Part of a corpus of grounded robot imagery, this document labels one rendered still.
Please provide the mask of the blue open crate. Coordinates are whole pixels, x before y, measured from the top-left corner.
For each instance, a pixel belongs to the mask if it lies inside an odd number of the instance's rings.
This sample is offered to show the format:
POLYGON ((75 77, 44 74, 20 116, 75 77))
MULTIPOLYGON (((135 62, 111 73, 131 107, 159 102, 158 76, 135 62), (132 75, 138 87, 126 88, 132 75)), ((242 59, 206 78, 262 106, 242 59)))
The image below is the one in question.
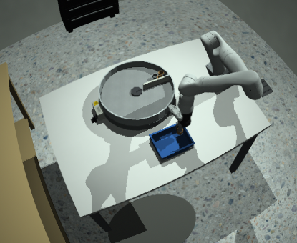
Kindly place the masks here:
POLYGON ((176 124, 173 124, 149 134, 150 142, 159 155, 161 162, 193 148, 194 141, 186 127, 182 127, 182 135, 178 135, 175 128, 176 124))

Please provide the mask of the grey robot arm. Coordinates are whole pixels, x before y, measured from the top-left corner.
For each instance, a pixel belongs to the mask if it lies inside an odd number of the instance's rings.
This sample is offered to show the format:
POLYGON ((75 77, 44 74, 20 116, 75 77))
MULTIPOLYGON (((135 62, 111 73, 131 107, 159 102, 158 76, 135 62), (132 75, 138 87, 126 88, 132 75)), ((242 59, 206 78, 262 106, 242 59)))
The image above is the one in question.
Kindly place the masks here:
POLYGON ((242 85, 249 99, 257 100, 262 97, 263 85, 259 75, 247 69, 243 60, 216 31, 202 35, 200 40, 214 71, 223 73, 227 69, 231 74, 202 76, 199 79, 194 74, 186 74, 178 87, 180 105, 190 107, 194 103, 195 95, 219 92, 232 85, 242 85))

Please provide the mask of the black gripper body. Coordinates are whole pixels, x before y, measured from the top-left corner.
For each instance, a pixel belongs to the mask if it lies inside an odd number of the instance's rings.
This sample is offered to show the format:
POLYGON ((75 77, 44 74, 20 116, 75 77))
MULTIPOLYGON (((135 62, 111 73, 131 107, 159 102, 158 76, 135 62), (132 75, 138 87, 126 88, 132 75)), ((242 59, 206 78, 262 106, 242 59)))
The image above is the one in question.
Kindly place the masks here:
POLYGON ((191 124, 191 116, 193 114, 194 103, 190 107, 183 107, 178 101, 178 105, 169 105, 168 110, 170 113, 181 123, 183 127, 191 124))

